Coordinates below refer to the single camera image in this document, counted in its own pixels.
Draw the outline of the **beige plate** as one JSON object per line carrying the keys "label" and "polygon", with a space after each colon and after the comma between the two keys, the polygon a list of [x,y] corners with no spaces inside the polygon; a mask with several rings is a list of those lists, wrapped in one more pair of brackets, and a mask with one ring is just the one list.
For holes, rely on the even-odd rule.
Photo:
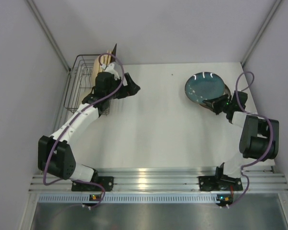
{"label": "beige plate", "polygon": [[94,65],[93,65],[93,69],[92,69],[92,74],[90,77],[90,82],[91,82],[91,86],[95,86],[96,84],[96,77],[100,71],[100,63],[99,63],[99,58],[101,56],[98,56],[95,60],[94,60]]}

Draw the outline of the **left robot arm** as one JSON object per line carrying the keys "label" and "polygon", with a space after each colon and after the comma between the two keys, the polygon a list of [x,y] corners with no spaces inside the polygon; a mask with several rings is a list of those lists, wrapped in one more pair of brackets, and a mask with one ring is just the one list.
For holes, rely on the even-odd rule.
{"label": "left robot arm", "polygon": [[129,73],[124,74],[127,84],[113,73],[100,72],[91,92],[81,101],[73,116],[51,136],[38,141],[38,168],[60,180],[82,181],[88,190],[98,187],[98,173],[94,168],[76,162],[72,147],[88,126],[103,115],[112,99],[134,96],[141,89]]}

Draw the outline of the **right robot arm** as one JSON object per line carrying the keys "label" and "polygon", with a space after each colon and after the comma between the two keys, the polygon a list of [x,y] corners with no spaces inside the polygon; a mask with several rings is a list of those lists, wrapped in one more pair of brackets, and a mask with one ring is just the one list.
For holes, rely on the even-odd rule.
{"label": "right robot arm", "polygon": [[247,112],[247,100],[247,93],[241,91],[235,91],[233,96],[224,94],[204,100],[204,105],[216,115],[223,112],[230,124],[242,128],[239,152],[244,159],[254,161],[241,165],[241,172],[259,162],[275,159],[279,149],[279,121]]}

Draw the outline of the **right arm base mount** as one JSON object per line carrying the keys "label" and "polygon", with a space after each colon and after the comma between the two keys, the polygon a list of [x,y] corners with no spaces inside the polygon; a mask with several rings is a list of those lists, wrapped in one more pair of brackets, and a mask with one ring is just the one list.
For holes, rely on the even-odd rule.
{"label": "right arm base mount", "polygon": [[200,191],[242,191],[243,186],[240,178],[231,178],[226,175],[220,178],[216,176],[199,176],[199,188]]}

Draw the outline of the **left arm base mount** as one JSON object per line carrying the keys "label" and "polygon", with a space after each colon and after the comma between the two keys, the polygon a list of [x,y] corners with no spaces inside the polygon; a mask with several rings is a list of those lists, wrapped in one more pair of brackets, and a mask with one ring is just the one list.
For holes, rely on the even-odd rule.
{"label": "left arm base mount", "polygon": [[103,187],[106,192],[110,192],[113,189],[113,185],[113,176],[99,176],[95,182],[81,183],[75,181],[72,183],[71,190],[73,192],[101,192]]}

